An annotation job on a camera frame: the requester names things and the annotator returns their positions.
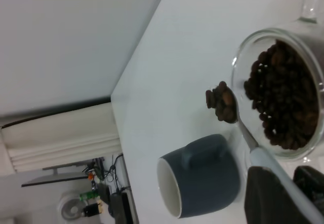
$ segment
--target white wall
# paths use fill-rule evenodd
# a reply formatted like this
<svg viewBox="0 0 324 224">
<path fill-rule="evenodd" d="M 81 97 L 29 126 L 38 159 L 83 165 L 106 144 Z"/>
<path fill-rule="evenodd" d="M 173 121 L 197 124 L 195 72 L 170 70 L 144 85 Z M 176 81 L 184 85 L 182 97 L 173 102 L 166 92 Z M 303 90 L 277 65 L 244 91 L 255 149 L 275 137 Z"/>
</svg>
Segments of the white wall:
<svg viewBox="0 0 324 224">
<path fill-rule="evenodd" d="M 110 95 L 159 0 L 0 0 L 0 116 Z"/>
<path fill-rule="evenodd" d="M 69 167 L 59 169 L 59 173 L 81 172 L 83 169 L 84 167 Z M 67 191 L 82 193 L 91 190 L 91 182 L 87 179 L 21 188 L 22 183 L 51 173 L 51 171 L 38 170 L 0 177 L 0 219 L 56 206 L 61 195 Z"/>
</svg>

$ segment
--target white fan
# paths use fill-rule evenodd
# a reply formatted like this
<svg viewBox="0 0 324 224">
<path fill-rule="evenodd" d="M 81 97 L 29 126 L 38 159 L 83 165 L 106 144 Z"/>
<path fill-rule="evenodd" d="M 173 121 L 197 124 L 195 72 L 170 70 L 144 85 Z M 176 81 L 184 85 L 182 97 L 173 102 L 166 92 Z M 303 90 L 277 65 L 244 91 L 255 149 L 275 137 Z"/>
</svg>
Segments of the white fan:
<svg viewBox="0 0 324 224">
<path fill-rule="evenodd" d="M 88 205 L 87 201 L 81 201 L 76 192 L 65 193 L 62 195 L 57 206 L 59 219 L 62 224 L 74 223 L 83 217 L 83 208 Z"/>
</svg>

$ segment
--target coffee bean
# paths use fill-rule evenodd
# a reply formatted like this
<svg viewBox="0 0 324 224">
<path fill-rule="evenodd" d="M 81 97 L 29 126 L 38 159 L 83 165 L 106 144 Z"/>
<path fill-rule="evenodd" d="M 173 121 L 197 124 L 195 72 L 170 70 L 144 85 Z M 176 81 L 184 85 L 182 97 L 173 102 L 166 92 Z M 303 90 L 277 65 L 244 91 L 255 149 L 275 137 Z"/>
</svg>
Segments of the coffee bean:
<svg viewBox="0 0 324 224">
<path fill-rule="evenodd" d="M 268 48 L 267 53 L 269 55 L 273 55 L 276 51 L 276 45 L 272 45 L 270 48 Z"/>
<path fill-rule="evenodd" d="M 223 93 L 227 89 L 227 84 L 225 81 L 221 81 L 218 85 L 218 90 L 220 93 Z"/>
<path fill-rule="evenodd" d="M 262 52 L 260 53 L 259 57 L 258 57 L 258 61 L 260 63 L 264 62 L 267 59 L 267 52 Z"/>
<path fill-rule="evenodd" d="M 257 110 L 261 114 L 264 113 L 264 107 L 263 107 L 263 105 L 261 103 L 257 104 Z"/>
<path fill-rule="evenodd" d="M 271 65 L 278 66 L 283 64 L 285 61 L 285 53 L 281 49 L 277 49 L 274 55 L 271 58 Z"/>
<path fill-rule="evenodd" d="M 265 121 L 268 119 L 268 116 L 266 114 L 260 114 L 259 115 L 259 118 L 262 120 L 262 121 Z"/>
<path fill-rule="evenodd" d="M 252 102 L 252 109 L 256 109 L 257 108 L 257 103 L 258 103 L 257 100 L 253 100 L 253 102 Z"/>
<path fill-rule="evenodd" d="M 217 117 L 217 119 L 218 119 L 219 121 L 224 121 L 224 116 L 223 116 L 223 115 L 219 115 L 219 116 Z"/>
<path fill-rule="evenodd" d="M 213 94 L 214 94 L 214 98 L 216 99 L 216 101 L 218 101 L 222 98 L 222 93 L 220 93 L 220 91 L 218 90 L 218 87 L 213 89 Z"/>
<path fill-rule="evenodd" d="M 252 109 L 260 113 L 270 143 L 293 150 L 305 146 L 317 127 L 318 99 L 301 56 L 277 40 L 259 55 L 251 70 L 244 88 L 253 100 Z"/>
<path fill-rule="evenodd" d="M 223 116 L 224 116 L 224 120 L 225 121 L 232 121 L 233 118 L 234 118 L 234 111 L 231 107 L 227 106 L 225 109 L 224 109 L 224 112 L 223 112 Z"/>
<path fill-rule="evenodd" d="M 216 108 L 223 113 L 223 110 L 225 108 L 225 105 L 224 105 L 224 103 L 221 100 L 219 100 L 217 102 L 217 104 L 216 104 Z"/>
<path fill-rule="evenodd" d="M 215 115 L 216 116 L 219 116 L 219 115 L 221 115 L 222 114 L 222 112 L 219 110 L 219 109 L 215 109 Z"/>
<path fill-rule="evenodd" d="M 259 65 L 260 65 L 260 61 L 255 61 L 255 62 L 252 64 L 251 71 L 252 71 L 252 72 L 257 72 L 258 69 L 259 69 Z"/>
<path fill-rule="evenodd" d="M 225 105 L 232 106 L 234 104 L 234 97 L 232 93 L 229 90 L 226 90 L 222 94 L 223 101 L 225 102 Z"/>
<path fill-rule="evenodd" d="M 212 108 L 211 98 L 214 97 L 211 90 L 206 91 L 206 104 L 207 108 Z"/>
<path fill-rule="evenodd" d="M 272 144 L 272 145 L 278 145 L 279 144 L 279 140 L 277 138 L 272 138 L 272 139 L 270 139 L 270 144 Z"/>
</svg>

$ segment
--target glass jar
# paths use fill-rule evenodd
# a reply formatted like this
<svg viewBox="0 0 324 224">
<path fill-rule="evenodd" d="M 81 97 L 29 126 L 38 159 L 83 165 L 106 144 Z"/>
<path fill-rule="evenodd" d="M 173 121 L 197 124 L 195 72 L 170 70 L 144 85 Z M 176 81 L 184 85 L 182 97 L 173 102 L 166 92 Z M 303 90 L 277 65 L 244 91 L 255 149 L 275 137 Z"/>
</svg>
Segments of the glass jar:
<svg viewBox="0 0 324 224">
<path fill-rule="evenodd" d="M 323 0 L 304 0 L 301 17 L 293 22 L 259 30 L 247 37 L 233 60 L 231 88 L 239 103 L 242 121 L 260 145 L 279 159 L 297 160 L 312 154 L 324 155 L 324 4 Z M 319 118 L 317 128 L 305 147 L 284 150 L 272 146 L 265 137 L 259 113 L 251 109 L 252 101 L 245 95 L 244 81 L 250 77 L 251 66 L 259 54 L 267 51 L 276 40 L 294 48 L 308 66 L 317 90 Z"/>
</svg>

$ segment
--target orange object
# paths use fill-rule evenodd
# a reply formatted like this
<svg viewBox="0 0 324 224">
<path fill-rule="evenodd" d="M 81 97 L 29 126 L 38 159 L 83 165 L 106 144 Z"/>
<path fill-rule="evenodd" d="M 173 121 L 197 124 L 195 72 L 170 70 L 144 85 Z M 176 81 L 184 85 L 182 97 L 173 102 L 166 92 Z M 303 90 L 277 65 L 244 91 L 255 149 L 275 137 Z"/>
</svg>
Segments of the orange object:
<svg viewBox="0 0 324 224">
<path fill-rule="evenodd" d="M 95 176 L 94 176 L 91 172 L 88 174 L 88 179 L 89 179 L 89 180 L 92 180 L 94 177 L 95 177 Z"/>
</svg>

